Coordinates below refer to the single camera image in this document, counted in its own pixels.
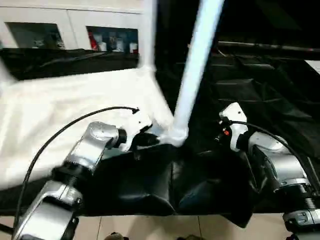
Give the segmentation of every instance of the white pole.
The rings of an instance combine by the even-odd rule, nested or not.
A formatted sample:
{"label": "white pole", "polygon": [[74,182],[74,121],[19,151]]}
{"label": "white pole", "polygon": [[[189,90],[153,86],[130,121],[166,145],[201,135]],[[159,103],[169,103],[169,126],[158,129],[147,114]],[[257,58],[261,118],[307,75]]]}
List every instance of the white pole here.
{"label": "white pole", "polygon": [[174,112],[174,121],[165,141],[176,147],[188,137],[188,123],[198,94],[224,0],[202,0],[199,5],[193,36],[188,52],[180,92]]}
{"label": "white pole", "polygon": [[157,21],[157,0],[143,0],[143,14],[141,27],[139,29],[139,38],[142,40],[142,50],[140,52],[140,67],[151,68],[154,70],[155,55],[155,35]]}

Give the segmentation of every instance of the floor tile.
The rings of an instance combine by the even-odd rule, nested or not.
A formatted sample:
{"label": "floor tile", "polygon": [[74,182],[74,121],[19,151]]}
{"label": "floor tile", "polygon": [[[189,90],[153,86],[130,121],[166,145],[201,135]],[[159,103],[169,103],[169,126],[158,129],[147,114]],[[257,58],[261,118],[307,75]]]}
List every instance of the floor tile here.
{"label": "floor tile", "polygon": [[98,237],[100,220],[100,216],[79,217],[79,224],[75,230],[73,240],[96,240]]}
{"label": "floor tile", "polygon": [[[14,217],[0,216],[0,224],[4,224],[4,225],[7,225],[8,227],[12,227],[14,225]],[[0,231],[0,240],[10,240],[10,239],[11,239],[11,235]]]}
{"label": "floor tile", "polygon": [[177,237],[200,235],[197,216],[105,216],[98,240],[112,232],[130,240],[176,240]]}
{"label": "floor tile", "polygon": [[282,215],[254,214],[246,228],[240,228],[220,215],[200,216],[202,237],[206,240],[283,240],[286,230]]}

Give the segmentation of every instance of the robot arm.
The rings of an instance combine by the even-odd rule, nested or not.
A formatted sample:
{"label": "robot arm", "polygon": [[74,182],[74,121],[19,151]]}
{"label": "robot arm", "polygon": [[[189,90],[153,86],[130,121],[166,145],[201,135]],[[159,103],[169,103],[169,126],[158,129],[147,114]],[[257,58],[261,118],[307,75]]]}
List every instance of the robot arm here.
{"label": "robot arm", "polygon": [[[220,123],[247,121],[236,102],[219,115]],[[299,160],[273,137],[258,131],[250,133],[246,125],[234,123],[223,132],[229,136],[232,151],[245,151],[264,169],[274,194],[282,203],[285,226],[293,232],[291,239],[319,239],[320,209],[315,205],[313,187]]]}
{"label": "robot arm", "polygon": [[78,225],[77,212],[83,192],[92,178],[105,149],[127,152],[133,138],[152,125],[148,116],[136,112],[120,128],[91,122],[74,145],[62,166],[49,180],[20,219],[13,240],[71,240]]}

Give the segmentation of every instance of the bottle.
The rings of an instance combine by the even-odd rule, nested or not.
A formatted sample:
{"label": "bottle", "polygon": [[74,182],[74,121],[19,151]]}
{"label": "bottle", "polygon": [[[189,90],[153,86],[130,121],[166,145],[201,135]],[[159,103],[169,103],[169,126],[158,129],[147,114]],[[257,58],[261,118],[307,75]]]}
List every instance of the bottle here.
{"label": "bottle", "polygon": [[94,38],[94,35],[92,33],[92,31],[89,31],[88,32],[88,35],[89,35],[89,40],[90,40],[90,45],[91,45],[91,49],[93,51],[98,51],[98,44],[97,44],[97,41],[95,40]]}

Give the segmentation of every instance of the black fabric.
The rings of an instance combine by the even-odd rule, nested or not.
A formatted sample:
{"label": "black fabric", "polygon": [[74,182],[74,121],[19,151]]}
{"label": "black fabric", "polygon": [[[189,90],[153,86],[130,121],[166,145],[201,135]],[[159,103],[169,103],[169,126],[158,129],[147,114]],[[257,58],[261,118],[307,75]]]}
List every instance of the black fabric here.
{"label": "black fabric", "polygon": [[[11,54],[12,50],[7,49],[0,55],[12,74],[21,80],[24,72],[27,79],[32,79],[57,77],[61,74],[59,69],[67,75],[85,73],[91,67],[98,70],[95,58],[101,71],[106,70],[105,66],[108,70],[126,67],[109,64],[113,61],[131,61],[129,66],[135,66],[137,61],[121,54],[92,55],[91,51],[82,50],[73,58],[74,52],[59,56],[57,52],[51,55],[47,51],[43,60],[50,64],[41,71],[44,66],[38,57],[41,51],[22,50],[25,64],[21,69],[12,60],[18,54],[18,50],[14,51]],[[61,59],[69,60],[62,64]],[[34,71],[26,66],[33,66]],[[172,112],[183,69],[184,63],[157,67],[156,78]],[[160,145],[103,160],[84,193],[82,214],[222,214],[245,227],[254,212],[281,212],[259,166],[252,159],[241,160],[228,146],[214,141],[220,132],[218,113],[228,104],[239,102],[249,122],[283,136],[300,153],[310,156],[319,174],[319,84],[320,75],[302,60],[212,56],[203,75],[184,146]],[[29,184],[24,211],[46,180]],[[14,214],[20,188],[0,192],[0,215]]]}
{"label": "black fabric", "polygon": [[4,48],[0,57],[18,80],[99,73],[137,67],[138,54],[91,50]]}

